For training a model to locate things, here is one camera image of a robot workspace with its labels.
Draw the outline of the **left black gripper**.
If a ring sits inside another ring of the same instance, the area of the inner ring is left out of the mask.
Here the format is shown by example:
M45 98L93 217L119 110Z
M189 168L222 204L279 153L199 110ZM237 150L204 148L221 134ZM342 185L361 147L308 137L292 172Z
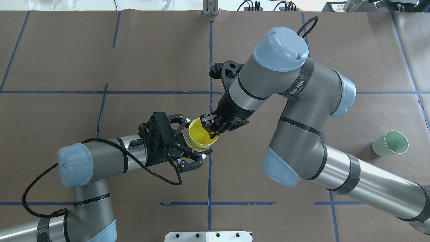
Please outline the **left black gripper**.
M170 124L179 124L178 129L173 131L174 136L177 136L177 143L181 144L182 146L184 144L184 135L181 132L184 128L188 128L190 126L191 120L188 118L184 118L182 114L169 115L168 120ZM144 143L147 156L145 163L146 167L168 161L166 155L163 152L163 142L161 141L159 136L155 136L149 133L143 133L143 138L145 138ZM178 160L179 172L183 173L198 169L200 166L203 165L203 159L205 158L205 155L212 152L212 149L198 152L190 147L178 147L174 150L170 150L169 154L171 155L173 160Z

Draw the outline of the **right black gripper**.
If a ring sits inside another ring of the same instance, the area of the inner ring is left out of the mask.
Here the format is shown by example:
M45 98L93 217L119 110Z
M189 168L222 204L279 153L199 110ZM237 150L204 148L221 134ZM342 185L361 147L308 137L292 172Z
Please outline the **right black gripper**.
M200 115L200 123L210 139L214 139L217 133L243 126L251 115L252 111L239 107L229 94L224 94L212 114Z

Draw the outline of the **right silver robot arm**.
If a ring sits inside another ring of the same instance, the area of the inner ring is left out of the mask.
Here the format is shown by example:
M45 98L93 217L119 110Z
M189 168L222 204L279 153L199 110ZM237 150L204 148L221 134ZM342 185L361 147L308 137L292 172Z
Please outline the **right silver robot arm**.
M295 187L313 181L408 222L429 234L429 186L396 176L321 142L329 117L346 113L356 97L352 81L309 57L304 36L286 27L264 35L241 65L215 63L209 76L225 93L211 115L202 115L211 135L235 130L275 92L287 99L262 162L263 172Z

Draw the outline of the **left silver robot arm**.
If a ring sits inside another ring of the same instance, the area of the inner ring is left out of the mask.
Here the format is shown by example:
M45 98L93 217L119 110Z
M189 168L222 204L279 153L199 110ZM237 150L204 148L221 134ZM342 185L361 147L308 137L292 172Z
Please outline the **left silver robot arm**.
M1 229L2 242L115 242L117 240L107 178L142 168L171 185L181 185L180 174L198 169L211 153L217 136L209 129L212 115L190 121L181 114L154 112L138 126L138 134L115 139L91 138L58 150L58 161L26 188L24 209L39 220ZM32 210L30 189L58 167L64 186L74 194L73 209L49 214Z

